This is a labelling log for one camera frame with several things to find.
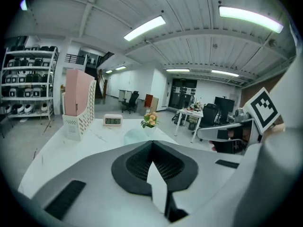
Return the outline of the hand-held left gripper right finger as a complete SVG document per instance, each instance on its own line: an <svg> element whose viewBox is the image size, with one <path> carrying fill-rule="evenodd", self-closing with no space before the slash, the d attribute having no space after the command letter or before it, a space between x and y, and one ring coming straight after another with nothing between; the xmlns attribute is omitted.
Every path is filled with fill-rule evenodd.
<svg viewBox="0 0 303 227"><path fill-rule="evenodd" d="M152 145L152 202L171 223L189 216L230 179L242 157L165 141Z"/></svg>

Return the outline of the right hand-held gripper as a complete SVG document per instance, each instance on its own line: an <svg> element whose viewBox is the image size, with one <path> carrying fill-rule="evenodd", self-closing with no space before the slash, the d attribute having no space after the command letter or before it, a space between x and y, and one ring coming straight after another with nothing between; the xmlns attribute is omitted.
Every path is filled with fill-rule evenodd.
<svg viewBox="0 0 303 227"><path fill-rule="evenodd" d="M235 111L234 123L200 128L197 136L213 141L218 153L238 154L260 143L265 131L275 126L278 110L263 87L242 108Z"/></svg>

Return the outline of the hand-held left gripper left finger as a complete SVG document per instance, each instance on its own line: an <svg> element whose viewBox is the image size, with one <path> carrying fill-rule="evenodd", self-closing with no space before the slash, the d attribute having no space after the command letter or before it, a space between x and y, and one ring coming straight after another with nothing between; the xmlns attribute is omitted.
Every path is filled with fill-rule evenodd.
<svg viewBox="0 0 303 227"><path fill-rule="evenodd" d="M47 210L49 204L72 181L83 182L84 188L61 220L63 227L167 227L169 221L150 196L126 192L114 180L113 162L122 154L143 143L125 145L81 159L46 182L33 196L33 201Z"/></svg>

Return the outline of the light teal zippered fabric pouch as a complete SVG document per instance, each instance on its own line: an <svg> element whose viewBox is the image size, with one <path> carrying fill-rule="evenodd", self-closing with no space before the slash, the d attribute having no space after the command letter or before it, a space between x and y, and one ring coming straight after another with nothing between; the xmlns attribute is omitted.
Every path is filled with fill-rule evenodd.
<svg viewBox="0 0 303 227"><path fill-rule="evenodd" d="M148 141L149 137L142 128L134 128L126 132L124 135L124 144L135 144L143 141Z"/></svg>

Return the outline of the person's right hand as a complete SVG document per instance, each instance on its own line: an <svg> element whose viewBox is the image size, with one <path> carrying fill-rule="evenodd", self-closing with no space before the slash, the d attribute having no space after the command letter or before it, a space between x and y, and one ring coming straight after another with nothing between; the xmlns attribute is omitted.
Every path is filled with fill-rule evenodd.
<svg viewBox="0 0 303 227"><path fill-rule="evenodd" d="M277 134L277 133L281 133L281 132L283 132L283 131L285 131L285 124L284 124L284 123L278 124L278 125L274 125L274 126L268 128L268 129L263 133L261 142L264 143L265 140L266 140L270 135Z"/></svg>

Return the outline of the black office chair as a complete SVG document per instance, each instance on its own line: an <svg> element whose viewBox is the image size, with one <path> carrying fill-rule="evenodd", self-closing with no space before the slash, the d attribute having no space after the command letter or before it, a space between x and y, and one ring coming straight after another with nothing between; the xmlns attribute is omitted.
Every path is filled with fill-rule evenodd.
<svg viewBox="0 0 303 227"><path fill-rule="evenodd" d="M203 107L203 117L199 124L200 128L214 126L214 121L219 112L219 108L215 104L206 104Z"/></svg>
<svg viewBox="0 0 303 227"><path fill-rule="evenodd" d="M131 97L130 97L130 99L129 99L128 102L126 102L126 99L124 99L124 101L122 102L121 111L122 112L128 111L129 113L136 112L138 97L139 97L139 92L138 91L134 91L131 94Z"/></svg>

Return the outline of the white cluttered desk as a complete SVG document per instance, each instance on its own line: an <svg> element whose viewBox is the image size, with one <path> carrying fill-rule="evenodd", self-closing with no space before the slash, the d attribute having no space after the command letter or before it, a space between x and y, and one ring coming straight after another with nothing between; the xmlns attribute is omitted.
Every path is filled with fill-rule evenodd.
<svg viewBox="0 0 303 227"><path fill-rule="evenodd" d="M185 116L189 115L189 116L196 117L198 119L198 121L196 123L196 128L194 130L194 134L193 134L192 139L190 141L191 143L193 143L194 139L196 137L197 130L199 128L201 119L203 118L203 112L200 111L200 112L197 113L197 112L189 111L189 110L186 110L186 109L180 109L178 112L179 112L179 117L178 117L178 122L177 122L176 129L175 129L175 132L174 132L174 136L177 136L177 134L178 134L178 129L179 129L179 126L180 126L182 115L185 115Z"/></svg>

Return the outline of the black monitor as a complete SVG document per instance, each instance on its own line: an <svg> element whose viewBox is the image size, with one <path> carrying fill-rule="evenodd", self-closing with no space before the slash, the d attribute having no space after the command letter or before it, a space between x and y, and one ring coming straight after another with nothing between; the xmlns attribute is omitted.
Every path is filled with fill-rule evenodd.
<svg viewBox="0 0 303 227"><path fill-rule="evenodd" d="M235 101L225 97L215 97L214 104L218 106L222 114L232 113Z"/></svg>

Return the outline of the dark double door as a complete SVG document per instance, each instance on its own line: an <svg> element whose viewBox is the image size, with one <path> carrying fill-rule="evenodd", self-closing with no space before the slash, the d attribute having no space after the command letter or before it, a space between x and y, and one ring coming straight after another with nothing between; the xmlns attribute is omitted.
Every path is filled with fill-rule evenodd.
<svg viewBox="0 0 303 227"><path fill-rule="evenodd" d="M197 80L173 79L169 99L169 107L182 109L188 107L194 101Z"/></svg>

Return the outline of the orange flowers in white pot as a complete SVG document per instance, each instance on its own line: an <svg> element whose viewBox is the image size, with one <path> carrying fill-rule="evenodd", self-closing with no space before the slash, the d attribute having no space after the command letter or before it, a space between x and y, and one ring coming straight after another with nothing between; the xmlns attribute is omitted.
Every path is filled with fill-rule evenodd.
<svg viewBox="0 0 303 227"><path fill-rule="evenodd" d="M141 127L148 137L155 133L157 125L158 116L156 112L146 114L141 121Z"/></svg>

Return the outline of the red and wood cabinet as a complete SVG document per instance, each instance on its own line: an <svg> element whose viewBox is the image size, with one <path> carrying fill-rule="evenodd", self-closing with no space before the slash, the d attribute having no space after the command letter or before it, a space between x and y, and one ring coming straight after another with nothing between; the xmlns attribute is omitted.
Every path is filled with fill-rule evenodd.
<svg viewBox="0 0 303 227"><path fill-rule="evenodd" d="M153 113L157 111L159 99L154 97L153 95L147 94L144 101L143 111L145 114Z"/></svg>

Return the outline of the white perforated file holder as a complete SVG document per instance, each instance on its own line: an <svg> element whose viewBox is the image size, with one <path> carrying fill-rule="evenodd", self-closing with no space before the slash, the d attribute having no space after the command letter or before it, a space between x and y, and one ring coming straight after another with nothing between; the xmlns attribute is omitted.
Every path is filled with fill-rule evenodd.
<svg viewBox="0 0 303 227"><path fill-rule="evenodd" d="M77 116L62 115L65 137L69 140L81 141L85 132L95 119L95 89L96 81L89 85L87 105L84 111Z"/></svg>

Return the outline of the pink digital clock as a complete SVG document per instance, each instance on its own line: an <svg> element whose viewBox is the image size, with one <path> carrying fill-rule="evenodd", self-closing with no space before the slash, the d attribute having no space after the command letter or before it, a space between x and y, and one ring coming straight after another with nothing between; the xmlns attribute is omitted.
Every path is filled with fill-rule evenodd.
<svg viewBox="0 0 303 227"><path fill-rule="evenodd" d="M105 114L103 116L104 126L121 126L123 122L123 116L121 114Z"/></svg>

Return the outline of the white partition desk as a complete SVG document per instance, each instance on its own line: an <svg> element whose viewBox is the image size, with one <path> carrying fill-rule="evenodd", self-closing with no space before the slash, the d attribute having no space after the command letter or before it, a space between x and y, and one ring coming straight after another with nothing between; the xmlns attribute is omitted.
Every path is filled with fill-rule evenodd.
<svg viewBox="0 0 303 227"><path fill-rule="evenodd" d="M129 102L132 95L132 91L129 90L119 90L118 101L119 102Z"/></svg>

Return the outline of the dark staircase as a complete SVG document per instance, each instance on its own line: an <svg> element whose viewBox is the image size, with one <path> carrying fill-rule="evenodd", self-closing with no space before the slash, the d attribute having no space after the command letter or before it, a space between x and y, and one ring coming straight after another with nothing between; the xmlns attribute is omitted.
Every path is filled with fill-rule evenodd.
<svg viewBox="0 0 303 227"><path fill-rule="evenodd" d="M107 92L107 79L104 78L104 71L102 69L97 69L97 79L102 98L105 99Z"/></svg>

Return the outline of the black balcony railing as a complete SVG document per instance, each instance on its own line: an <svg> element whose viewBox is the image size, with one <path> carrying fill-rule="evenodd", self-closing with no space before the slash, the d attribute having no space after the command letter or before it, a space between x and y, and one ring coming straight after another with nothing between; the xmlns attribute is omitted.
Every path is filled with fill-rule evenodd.
<svg viewBox="0 0 303 227"><path fill-rule="evenodd" d="M66 54L64 61L67 62L67 63L74 63L74 64L79 64L79 65L84 65L85 57L78 56L78 55L73 55L73 54Z"/></svg>

